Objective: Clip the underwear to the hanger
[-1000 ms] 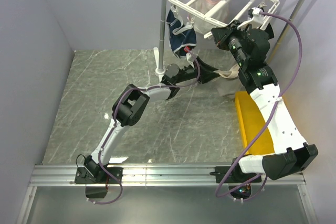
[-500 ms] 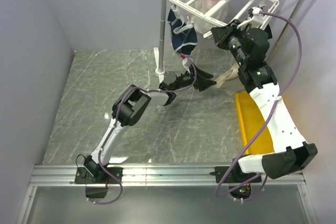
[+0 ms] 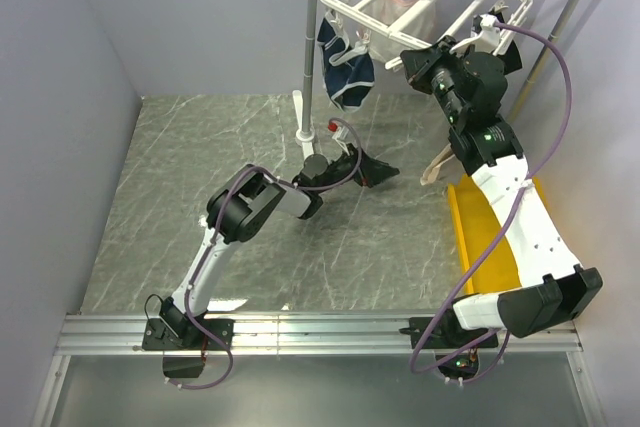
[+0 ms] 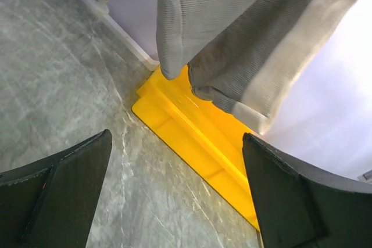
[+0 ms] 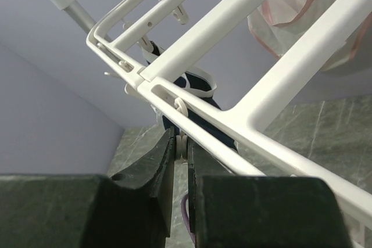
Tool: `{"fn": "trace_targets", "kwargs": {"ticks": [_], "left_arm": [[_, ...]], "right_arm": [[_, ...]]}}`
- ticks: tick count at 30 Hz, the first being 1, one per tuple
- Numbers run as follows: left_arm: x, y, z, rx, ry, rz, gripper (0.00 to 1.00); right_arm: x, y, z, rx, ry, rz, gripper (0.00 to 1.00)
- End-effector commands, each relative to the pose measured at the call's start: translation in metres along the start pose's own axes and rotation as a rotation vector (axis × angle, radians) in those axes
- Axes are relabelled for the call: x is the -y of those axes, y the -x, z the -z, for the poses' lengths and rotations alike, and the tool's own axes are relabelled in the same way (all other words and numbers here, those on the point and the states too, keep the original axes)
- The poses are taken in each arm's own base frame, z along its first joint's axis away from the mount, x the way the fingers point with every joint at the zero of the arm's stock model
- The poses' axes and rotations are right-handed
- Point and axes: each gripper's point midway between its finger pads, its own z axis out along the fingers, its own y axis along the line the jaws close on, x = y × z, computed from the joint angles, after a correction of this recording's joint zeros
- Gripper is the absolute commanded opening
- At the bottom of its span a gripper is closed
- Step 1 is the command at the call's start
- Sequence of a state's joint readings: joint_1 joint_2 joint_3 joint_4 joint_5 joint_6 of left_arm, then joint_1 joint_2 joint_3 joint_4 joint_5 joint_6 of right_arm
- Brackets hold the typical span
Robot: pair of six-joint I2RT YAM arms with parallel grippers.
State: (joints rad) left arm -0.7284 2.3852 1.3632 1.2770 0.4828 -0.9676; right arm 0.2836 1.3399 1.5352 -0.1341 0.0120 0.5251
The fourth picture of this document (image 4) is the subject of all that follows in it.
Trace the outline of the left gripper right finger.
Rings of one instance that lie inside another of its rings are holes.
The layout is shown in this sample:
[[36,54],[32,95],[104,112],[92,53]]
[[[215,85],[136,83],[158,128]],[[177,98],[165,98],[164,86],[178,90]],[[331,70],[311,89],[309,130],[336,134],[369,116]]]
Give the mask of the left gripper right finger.
[[320,169],[253,134],[242,153],[265,247],[371,247],[371,185]]

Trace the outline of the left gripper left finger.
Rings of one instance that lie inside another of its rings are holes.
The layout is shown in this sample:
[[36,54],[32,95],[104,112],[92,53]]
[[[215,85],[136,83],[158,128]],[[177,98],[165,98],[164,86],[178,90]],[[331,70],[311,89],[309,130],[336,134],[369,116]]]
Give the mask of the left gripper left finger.
[[85,247],[110,154],[109,130],[1,173],[1,247]]

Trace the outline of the grey underwear beige waistband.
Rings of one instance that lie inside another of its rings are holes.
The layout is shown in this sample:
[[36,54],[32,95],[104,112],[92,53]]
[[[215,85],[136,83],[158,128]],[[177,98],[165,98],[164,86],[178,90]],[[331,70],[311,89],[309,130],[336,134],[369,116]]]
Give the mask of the grey underwear beige waistband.
[[263,135],[356,1],[158,0],[160,69]]

